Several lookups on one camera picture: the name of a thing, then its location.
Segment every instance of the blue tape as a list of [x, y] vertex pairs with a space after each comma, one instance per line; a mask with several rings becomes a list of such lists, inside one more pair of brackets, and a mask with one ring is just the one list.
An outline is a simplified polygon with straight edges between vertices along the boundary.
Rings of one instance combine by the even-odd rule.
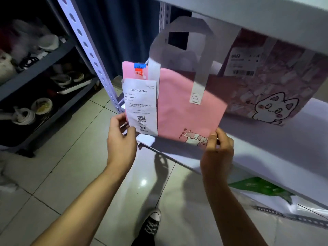
[[143, 64], [143, 63], [135, 63], [134, 64], [134, 67], [135, 68], [146, 68], [146, 64]]

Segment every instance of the tiled floor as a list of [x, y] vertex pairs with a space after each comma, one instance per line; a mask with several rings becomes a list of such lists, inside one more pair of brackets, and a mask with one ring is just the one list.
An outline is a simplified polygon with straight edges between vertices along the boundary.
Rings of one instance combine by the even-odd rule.
[[[20, 186], [14, 193], [0, 192], [0, 245], [30, 245], [103, 170], [113, 115], [116, 110], [102, 89], [45, 133], [35, 158], [0, 154], [7, 162], [5, 174]], [[145, 147], [91, 245], [129, 246], [155, 206], [162, 212], [156, 245], [222, 245], [201, 176]], [[245, 209], [270, 246], [326, 245], [328, 230]]]

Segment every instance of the sneaker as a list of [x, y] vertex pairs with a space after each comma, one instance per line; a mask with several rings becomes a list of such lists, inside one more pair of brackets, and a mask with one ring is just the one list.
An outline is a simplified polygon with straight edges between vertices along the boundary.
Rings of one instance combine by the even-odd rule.
[[139, 231], [138, 236], [155, 236], [158, 231], [159, 222], [161, 220], [161, 212], [159, 210], [151, 211]]

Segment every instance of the shoelace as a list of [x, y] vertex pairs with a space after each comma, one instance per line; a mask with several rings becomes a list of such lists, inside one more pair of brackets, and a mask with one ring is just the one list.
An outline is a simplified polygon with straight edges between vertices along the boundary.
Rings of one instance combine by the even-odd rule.
[[149, 234], [155, 235], [154, 231], [156, 231], [157, 224], [154, 224], [148, 220], [148, 224], [146, 225], [145, 231]]

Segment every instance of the dark blue curtain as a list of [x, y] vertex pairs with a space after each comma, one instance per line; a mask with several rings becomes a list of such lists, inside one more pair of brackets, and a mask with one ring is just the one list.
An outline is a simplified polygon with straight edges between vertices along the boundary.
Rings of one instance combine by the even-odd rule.
[[159, 29], [156, 0], [75, 0], [110, 79], [145, 62]]

